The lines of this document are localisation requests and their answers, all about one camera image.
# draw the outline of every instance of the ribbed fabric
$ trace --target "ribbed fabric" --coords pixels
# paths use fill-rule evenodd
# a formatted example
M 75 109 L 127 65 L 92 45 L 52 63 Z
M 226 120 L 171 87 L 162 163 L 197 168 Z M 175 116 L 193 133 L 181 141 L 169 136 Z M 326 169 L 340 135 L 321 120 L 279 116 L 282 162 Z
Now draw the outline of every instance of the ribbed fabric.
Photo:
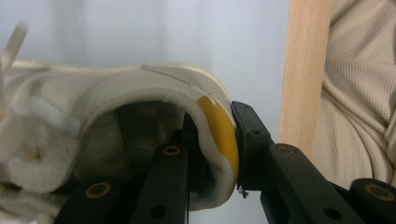
M 344 188 L 393 178 L 395 41 L 396 1 L 334 1 L 313 163 Z

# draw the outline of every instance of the white sneaker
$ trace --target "white sneaker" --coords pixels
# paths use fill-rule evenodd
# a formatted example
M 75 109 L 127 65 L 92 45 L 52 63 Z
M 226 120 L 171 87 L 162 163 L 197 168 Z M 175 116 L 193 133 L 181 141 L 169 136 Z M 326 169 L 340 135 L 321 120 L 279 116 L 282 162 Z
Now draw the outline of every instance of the white sneaker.
M 17 27 L 1 58 L 0 207 L 31 219 L 56 217 L 67 196 L 52 192 L 70 176 L 131 179 L 181 128 L 184 112 L 198 129 L 214 177 L 191 195 L 190 209 L 227 201 L 238 155 L 230 100 L 218 79 L 176 63 L 81 68 L 14 62 L 25 32 Z M 133 147 L 125 149 L 115 110 L 130 104 L 136 129 Z

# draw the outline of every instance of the beige sweater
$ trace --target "beige sweater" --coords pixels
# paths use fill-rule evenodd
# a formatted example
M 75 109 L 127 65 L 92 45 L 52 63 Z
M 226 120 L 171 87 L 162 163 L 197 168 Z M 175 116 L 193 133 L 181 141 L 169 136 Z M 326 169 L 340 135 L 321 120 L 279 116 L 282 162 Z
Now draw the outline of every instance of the beige sweater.
M 313 162 L 396 186 L 396 1 L 334 1 Z

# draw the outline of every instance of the yellow patch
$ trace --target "yellow patch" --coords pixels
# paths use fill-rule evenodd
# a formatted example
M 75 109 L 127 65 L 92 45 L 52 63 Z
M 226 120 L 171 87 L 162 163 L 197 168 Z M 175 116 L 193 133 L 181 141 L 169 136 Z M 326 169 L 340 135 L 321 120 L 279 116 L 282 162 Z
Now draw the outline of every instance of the yellow patch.
M 197 100 L 198 106 L 205 113 L 210 131 L 212 132 L 219 152 L 228 160 L 233 168 L 233 180 L 236 182 L 239 170 L 238 146 L 235 129 L 224 108 L 216 101 L 213 105 L 207 96 Z

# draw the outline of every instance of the white wall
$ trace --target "white wall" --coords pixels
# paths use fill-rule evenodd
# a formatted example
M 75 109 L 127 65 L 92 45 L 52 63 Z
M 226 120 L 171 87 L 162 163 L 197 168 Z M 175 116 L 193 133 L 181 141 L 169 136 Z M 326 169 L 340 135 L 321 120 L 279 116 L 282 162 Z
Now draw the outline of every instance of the white wall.
M 30 30 L 20 57 L 117 66 L 181 62 L 218 76 L 252 105 L 277 140 L 288 0 L 0 1 L 0 48 L 18 21 Z M 259 194 L 235 195 L 191 223 L 264 223 Z

